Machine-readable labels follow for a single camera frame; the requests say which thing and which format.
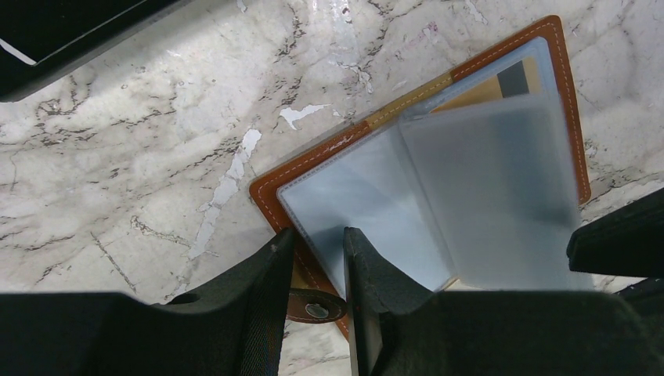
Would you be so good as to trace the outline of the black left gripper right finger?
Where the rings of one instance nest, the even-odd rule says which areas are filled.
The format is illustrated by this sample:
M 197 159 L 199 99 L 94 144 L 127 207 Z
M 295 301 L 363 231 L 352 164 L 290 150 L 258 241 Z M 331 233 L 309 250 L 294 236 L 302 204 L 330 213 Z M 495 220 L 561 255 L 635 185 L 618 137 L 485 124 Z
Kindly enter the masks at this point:
M 440 291 L 343 237 L 354 375 L 660 375 L 663 299 Z

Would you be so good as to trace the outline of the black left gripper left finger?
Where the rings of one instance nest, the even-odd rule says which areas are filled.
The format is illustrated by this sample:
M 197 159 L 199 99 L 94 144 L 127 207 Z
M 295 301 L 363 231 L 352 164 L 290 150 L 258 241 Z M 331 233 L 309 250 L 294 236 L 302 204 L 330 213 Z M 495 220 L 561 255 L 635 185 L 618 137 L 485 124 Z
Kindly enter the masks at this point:
M 294 232 L 166 304 L 117 292 L 3 294 L 4 375 L 275 375 Z

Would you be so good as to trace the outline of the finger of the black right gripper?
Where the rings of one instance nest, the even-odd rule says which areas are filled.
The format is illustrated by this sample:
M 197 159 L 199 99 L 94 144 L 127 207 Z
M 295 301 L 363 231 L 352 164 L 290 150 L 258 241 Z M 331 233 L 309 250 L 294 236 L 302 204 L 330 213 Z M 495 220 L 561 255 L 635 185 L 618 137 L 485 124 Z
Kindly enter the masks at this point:
M 657 190 L 573 232 L 571 271 L 663 277 L 663 190 Z

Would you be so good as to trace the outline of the brown leather card holder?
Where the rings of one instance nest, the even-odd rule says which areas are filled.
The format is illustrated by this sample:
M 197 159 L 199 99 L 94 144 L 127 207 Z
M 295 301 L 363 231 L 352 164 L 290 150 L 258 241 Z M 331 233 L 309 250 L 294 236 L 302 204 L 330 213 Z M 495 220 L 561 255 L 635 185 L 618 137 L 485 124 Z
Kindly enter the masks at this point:
M 544 92 L 428 113 L 444 90 L 533 53 Z M 275 231 L 298 232 L 287 318 L 348 332 L 343 232 L 422 286 L 589 290 L 563 256 L 590 198 L 561 18 L 549 15 L 258 177 Z

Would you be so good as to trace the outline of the gold card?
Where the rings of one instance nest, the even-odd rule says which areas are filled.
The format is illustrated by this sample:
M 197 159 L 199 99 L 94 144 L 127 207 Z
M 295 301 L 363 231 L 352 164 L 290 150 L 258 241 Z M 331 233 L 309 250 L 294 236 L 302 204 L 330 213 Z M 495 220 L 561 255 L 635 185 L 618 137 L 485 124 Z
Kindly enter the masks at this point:
M 537 94 L 547 89 L 550 69 L 533 53 L 496 61 L 444 90 L 426 110 L 437 113 L 514 96 Z

